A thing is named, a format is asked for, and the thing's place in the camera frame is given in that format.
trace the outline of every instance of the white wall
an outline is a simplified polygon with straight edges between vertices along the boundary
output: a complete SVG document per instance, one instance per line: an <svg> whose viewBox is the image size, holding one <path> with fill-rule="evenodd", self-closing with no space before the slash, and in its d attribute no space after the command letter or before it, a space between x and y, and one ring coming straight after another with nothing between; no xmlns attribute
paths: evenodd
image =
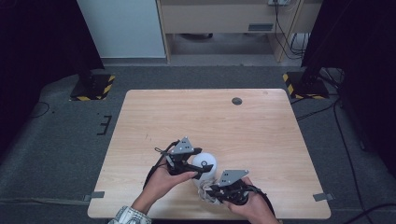
<svg viewBox="0 0 396 224"><path fill-rule="evenodd" d="M78 0L102 58L165 58L155 0Z"/></svg>

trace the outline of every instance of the cable outlet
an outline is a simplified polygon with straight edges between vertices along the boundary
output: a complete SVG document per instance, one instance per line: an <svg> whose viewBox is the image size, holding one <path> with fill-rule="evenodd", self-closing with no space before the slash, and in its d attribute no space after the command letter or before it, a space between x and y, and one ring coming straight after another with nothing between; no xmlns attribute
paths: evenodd
<svg viewBox="0 0 396 224"><path fill-rule="evenodd" d="M268 0L269 6L274 6L275 4L278 6L287 6L290 5L290 0Z"/></svg>

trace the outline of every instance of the carpeted floor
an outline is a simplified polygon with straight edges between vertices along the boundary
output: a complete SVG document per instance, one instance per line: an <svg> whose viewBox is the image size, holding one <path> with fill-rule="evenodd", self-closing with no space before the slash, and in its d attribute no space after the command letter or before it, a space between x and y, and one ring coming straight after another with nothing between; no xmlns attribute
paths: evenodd
<svg viewBox="0 0 396 224"><path fill-rule="evenodd" d="M108 67L116 79L102 101L69 101L78 77L71 76L48 85L40 103L0 166L0 223L106 223L87 216L82 201L94 190L106 150L114 131L125 93L131 89L286 89L282 75L299 67L281 66L125 66ZM335 89L328 86L331 93ZM332 104L338 96L324 100L290 99L308 151L329 201L332 216L327 220L283 220L284 223L345 223L361 213L359 194L347 151L335 122ZM304 118L320 109L329 109ZM345 111L335 107L362 203L366 209L396 203L396 179L374 152L361 150ZM101 123L112 120L105 135ZM54 199L38 203L32 199ZM373 223L396 220L396 207L369 214ZM156 223L219 223L163 221ZM362 217L353 223L370 223Z"/></svg>

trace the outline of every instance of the sleeve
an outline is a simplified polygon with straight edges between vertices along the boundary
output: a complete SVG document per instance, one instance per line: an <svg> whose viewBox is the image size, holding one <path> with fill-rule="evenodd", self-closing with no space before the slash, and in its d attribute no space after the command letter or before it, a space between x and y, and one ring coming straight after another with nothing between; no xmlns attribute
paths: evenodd
<svg viewBox="0 0 396 224"><path fill-rule="evenodd" d="M123 206L108 224L151 224L151 218L132 207Z"/></svg>

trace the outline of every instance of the white round object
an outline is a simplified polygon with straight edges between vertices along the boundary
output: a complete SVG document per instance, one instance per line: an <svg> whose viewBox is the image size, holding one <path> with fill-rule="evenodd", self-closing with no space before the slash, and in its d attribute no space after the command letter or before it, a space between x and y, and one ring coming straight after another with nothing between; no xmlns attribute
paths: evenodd
<svg viewBox="0 0 396 224"><path fill-rule="evenodd" d="M210 170L210 172L203 173L199 179L194 178L192 180L197 188L200 188L202 181L215 178L216 170L218 168L218 163L216 162L216 158L212 154L207 152L202 152L194 157L191 164L198 167L203 167L204 165L213 164L213 167Z"/></svg>

